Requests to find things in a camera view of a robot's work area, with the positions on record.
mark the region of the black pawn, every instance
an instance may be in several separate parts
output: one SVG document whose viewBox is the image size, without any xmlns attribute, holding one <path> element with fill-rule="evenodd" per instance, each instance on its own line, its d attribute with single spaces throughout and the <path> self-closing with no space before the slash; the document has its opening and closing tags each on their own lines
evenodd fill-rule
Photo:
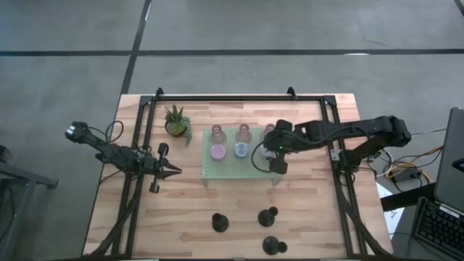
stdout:
<svg viewBox="0 0 464 261">
<path fill-rule="evenodd" d="M 212 228 L 216 232 L 224 232 L 229 227 L 229 219 L 225 215 L 215 213 L 212 216 Z"/>
<path fill-rule="evenodd" d="M 278 239 L 273 236 L 268 236 L 262 242 L 262 249 L 266 252 L 266 254 L 275 255 L 279 252 L 287 252 L 287 244 L 279 242 Z"/>
<path fill-rule="evenodd" d="M 270 227 L 274 224 L 277 214 L 277 207 L 270 207 L 269 210 L 261 210 L 261 212 L 258 214 L 258 222 L 263 227 Z"/>
</svg>

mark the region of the purple jar lid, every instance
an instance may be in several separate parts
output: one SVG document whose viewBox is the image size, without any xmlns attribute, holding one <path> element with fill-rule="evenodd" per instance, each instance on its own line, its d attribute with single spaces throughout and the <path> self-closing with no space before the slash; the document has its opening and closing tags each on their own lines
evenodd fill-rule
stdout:
<svg viewBox="0 0 464 261">
<path fill-rule="evenodd" d="M 210 149 L 212 160 L 221 161 L 225 158 L 225 147 L 223 145 L 214 145 Z"/>
</svg>

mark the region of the green pegboard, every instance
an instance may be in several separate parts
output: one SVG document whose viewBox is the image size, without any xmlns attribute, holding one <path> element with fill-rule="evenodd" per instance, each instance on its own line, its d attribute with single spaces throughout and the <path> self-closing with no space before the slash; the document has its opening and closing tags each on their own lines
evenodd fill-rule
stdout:
<svg viewBox="0 0 464 261">
<path fill-rule="evenodd" d="M 282 175 L 277 173 L 263 173 L 256 170 L 251 161 L 253 149 L 258 145 L 260 134 L 264 128 L 250 128 L 253 139 L 249 145 L 249 156 L 245 159 L 237 159 L 233 154 L 233 146 L 236 144 L 235 135 L 238 128 L 223 128 L 227 135 L 227 141 L 224 144 L 226 149 L 226 156 L 220 162 L 211 159 L 211 129 L 204 129 L 203 131 L 203 158 L 202 158 L 202 180 L 204 185 L 207 185 L 207 180 L 210 179 L 256 179 L 267 178 L 271 179 L 273 184 L 276 185 L 281 179 Z M 254 163 L 256 166 L 263 170 L 269 169 L 269 162 L 261 156 L 258 149 L 254 154 Z"/>
</svg>

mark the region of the gray floor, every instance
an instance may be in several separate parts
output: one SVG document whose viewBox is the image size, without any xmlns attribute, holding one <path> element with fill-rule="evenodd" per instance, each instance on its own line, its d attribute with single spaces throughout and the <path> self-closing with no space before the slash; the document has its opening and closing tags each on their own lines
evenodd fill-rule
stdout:
<svg viewBox="0 0 464 261">
<path fill-rule="evenodd" d="M 0 51 L 130 50 L 142 6 L 2 1 Z M 464 48 L 463 25 L 453 0 L 154 0 L 141 49 Z M 56 191 L 34 195 L 17 260 L 80 254 L 102 165 L 93 149 L 70 143 L 63 132 L 73 120 L 97 128 L 113 120 L 127 63 L 128 57 L 0 57 L 0 144 L 12 150 L 12 164 L 60 179 Z M 172 94 L 266 94 L 289 86 L 354 93 L 361 118 L 395 115 L 415 133 L 445 126 L 450 108 L 463 106 L 463 67 L 464 55 L 139 57 L 129 93 L 163 87 Z M 431 134 L 391 152 L 417 154 L 443 138 Z M 435 178 L 437 168 L 425 171 Z M 413 211 L 398 231 L 409 232 Z M 407 252 L 407 240 L 397 237 L 397 254 L 427 256 Z"/>
</svg>

